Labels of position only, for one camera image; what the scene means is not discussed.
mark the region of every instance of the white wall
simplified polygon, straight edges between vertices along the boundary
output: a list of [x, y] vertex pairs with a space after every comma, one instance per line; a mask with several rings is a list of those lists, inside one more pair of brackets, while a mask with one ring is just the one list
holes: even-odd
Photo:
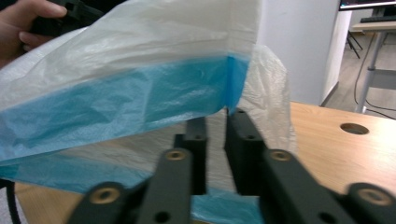
[[262, 0], [258, 43], [288, 69], [292, 101], [322, 103], [338, 7], [334, 0]]
[[337, 20], [334, 25], [334, 32], [332, 33], [332, 43], [330, 45], [329, 58], [326, 66], [326, 79], [322, 93], [322, 102], [338, 82], [351, 15], [351, 11], [342, 11], [337, 15]]
[[350, 24], [349, 24], [349, 31], [354, 31], [352, 29], [352, 26], [360, 23], [361, 22], [361, 18], [367, 18], [367, 17], [371, 17], [373, 14], [373, 10], [372, 9], [364, 9], [364, 10], [354, 10], [352, 11], [352, 17], [350, 19]]

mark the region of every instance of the blue stripe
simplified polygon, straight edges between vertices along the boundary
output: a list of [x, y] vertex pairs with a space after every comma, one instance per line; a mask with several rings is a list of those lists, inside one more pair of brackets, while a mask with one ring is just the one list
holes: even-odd
[[156, 64], [14, 106], [0, 112], [0, 161], [160, 129], [224, 106], [233, 110], [247, 70], [248, 60], [235, 55]]

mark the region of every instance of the finger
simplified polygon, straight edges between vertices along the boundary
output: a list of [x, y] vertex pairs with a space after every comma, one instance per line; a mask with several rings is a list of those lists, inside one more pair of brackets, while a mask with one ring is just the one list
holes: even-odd
[[36, 35], [28, 32], [20, 32], [19, 37], [21, 42], [23, 42], [26, 46], [24, 48], [29, 49], [37, 48], [38, 46], [50, 41], [53, 38], [52, 36]]
[[33, 20], [39, 17], [61, 18], [65, 16], [67, 9], [47, 0], [19, 0], [11, 7], [3, 11], [2, 18], [7, 23], [23, 30], [30, 28]]

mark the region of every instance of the floor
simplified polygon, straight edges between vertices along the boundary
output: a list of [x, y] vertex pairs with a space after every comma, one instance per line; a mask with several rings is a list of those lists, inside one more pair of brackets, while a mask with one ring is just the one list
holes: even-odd
[[[362, 66], [361, 76], [358, 80], [358, 85], [356, 89], [358, 99], [361, 92], [362, 82], [364, 80], [364, 77], [366, 76], [367, 66], [373, 55], [376, 35], [369, 33], [354, 33], [353, 35], [363, 47], [363, 50], [358, 49], [358, 53], [361, 58], [358, 59], [355, 52], [349, 48], [348, 44], [346, 44], [346, 50], [344, 52], [344, 57], [341, 65], [338, 88], [330, 97], [325, 107], [345, 111], [354, 111], [355, 109], [355, 82]], [[364, 57], [367, 53], [367, 49], [373, 37], [373, 44], [369, 50], [367, 59], [364, 61]], [[384, 41], [384, 45], [382, 46], [382, 49], [378, 54], [376, 67], [381, 69], [396, 70], [396, 34], [389, 34], [387, 36], [386, 40]], [[367, 110], [365, 114], [381, 118], [386, 118], [386, 116], [388, 116], [396, 119], [396, 91], [371, 88], [369, 90], [367, 100], [371, 105], [374, 106], [368, 105], [366, 103], [369, 110]]]

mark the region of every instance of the black metal bracket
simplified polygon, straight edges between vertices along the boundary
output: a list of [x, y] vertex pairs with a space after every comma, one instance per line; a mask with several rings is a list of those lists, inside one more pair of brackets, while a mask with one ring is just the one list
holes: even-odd
[[67, 14], [60, 19], [39, 17], [35, 19], [30, 32], [38, 35], [59, 36], [89, 26], [99, 20], [104, 12], [85, 5], [81, 0], [50, 0], [66, 7]]
[[[133, 189], [117, 183], [92, 189], [68, 223], [191, 223], [190, 196], [206, 188], [206, 144], [205, 120], [189, 121], [150, 180]], [[265, 223], [396, 223], [390, 193], [365, 183], [351, 185], [346, 195], [323, 188], [288, 151], [268, 149], [242, 110], [227, 118], [224, 149], [237, 192], [259, 196]]]

